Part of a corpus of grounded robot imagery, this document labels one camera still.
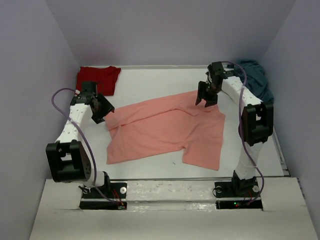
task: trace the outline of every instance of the clothing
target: clothing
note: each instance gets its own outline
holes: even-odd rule
[[[113,96],[120,72],[121,68],[114,66],[109,66],[107,68],[82,66],[77,75],[76,89],[81,92],[82,82],[90,81],[98,83],[98,93],[104,96]]]
[[[106,116],[112,141],[107,163],[116,164],[185,149],[183,162],[218,170],[225,115],[218,105],[195,106],[197,91],[120,107]]]
[[[264,68],[256,60],[241,60],[238,64],[245,70],[247,76],[246,87],[250,92],[263,102],[274,103],[274,96],[268,88],[268,80],[265,76]],[[244,82],[245,76],[241,69],[234,65],[229,66],[234,67],[234,71]]]

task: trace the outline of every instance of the teal cloth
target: teal cloth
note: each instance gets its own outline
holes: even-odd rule
[[[274,96],[268,88],[264,68],[256,60],[241,60],[238,64],[245,70],[247,76],[245,86],[250,92],[263,102],[274,103]],[[228,67],[234,67],[234,71],[239,75],[241,81],[244,82],[245,76],[239,67],[233,64],[228,65]]]

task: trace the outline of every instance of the table top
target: table top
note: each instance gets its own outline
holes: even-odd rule
[[[106,98],[117,109],[145,100],[194,91],[198,89],[199,81],[205,81],[206,71],[206,68],[122,69],[114,96]],[[106,125],[104,123],[96,125],[90,120],[85,129],[85,136],[93,150],[98,170],[106,171],[111,179],[232,177],[242,147],[238,134],[238,107],[224,92],[218,94],[218,107],[225,114],[218,171],[182,163],[183,150],[122,163],[106,164],[107,146],[111,142]],[[274,138],[275,136],[269,137],[258,159],[258,167],[264,176],[284,175]]]

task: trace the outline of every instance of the pink shirt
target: pink shirt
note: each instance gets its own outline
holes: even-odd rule
[[[117,108],[106,116],[112,141],[107,163],[116,164],[184,149],[183,162],[218,170],[225,115],[218,105],[195,106],[197,91]]]

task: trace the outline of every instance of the red cloth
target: red cloth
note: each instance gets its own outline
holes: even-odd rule
[[[97,89],[99,94],[113,96],[120,72],[121,68],[115,66],[107,68],[82,66],[77,75],[76,89],[81,92],[82,82],[96,82],[98,83]]]

